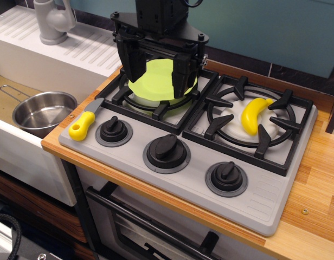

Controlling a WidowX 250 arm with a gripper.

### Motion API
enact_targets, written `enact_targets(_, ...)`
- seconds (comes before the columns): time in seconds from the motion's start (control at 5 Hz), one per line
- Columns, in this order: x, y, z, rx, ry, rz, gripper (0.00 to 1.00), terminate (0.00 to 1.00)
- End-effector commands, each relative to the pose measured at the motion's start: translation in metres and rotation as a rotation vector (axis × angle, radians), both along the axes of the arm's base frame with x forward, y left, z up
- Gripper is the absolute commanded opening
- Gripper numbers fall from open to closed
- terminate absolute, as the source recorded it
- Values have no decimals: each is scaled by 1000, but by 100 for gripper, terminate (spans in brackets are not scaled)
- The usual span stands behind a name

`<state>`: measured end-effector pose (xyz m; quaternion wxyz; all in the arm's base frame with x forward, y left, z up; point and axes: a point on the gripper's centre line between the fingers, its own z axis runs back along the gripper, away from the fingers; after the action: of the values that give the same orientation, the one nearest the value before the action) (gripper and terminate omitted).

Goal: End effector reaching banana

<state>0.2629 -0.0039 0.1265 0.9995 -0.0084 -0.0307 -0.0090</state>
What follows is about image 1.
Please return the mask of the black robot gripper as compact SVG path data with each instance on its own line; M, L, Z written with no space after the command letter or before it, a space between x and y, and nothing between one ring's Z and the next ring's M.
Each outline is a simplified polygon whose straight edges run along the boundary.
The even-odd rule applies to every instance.
M148 54L173 59L174 98L194 86L197 64L205 60L208 35L188 22L189 10L201 1L136 1L135 12L111 14L113 33L124 71L131 82L146 72Z

